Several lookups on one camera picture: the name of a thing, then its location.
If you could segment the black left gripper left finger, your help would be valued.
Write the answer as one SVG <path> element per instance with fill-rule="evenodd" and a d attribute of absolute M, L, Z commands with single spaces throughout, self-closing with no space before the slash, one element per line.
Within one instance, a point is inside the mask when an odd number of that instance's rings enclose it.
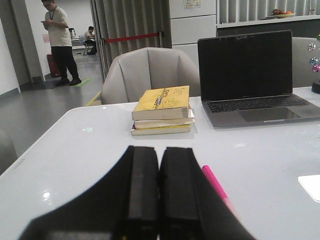
<path fill-rule="evenodd" d="M 129 146 L 111 170 L 79 196 L 33 219 L 21 240 L 155 240 L 158 158 Z"/>

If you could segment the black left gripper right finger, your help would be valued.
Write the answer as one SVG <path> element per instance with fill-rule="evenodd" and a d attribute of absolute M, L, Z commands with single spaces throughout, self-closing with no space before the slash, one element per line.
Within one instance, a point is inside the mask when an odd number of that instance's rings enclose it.
<path fill-rule="evenodd" d="M 192 148 L 166 148 L 159 192 L 162 240 L 254 239 L 211 186 Z"/>

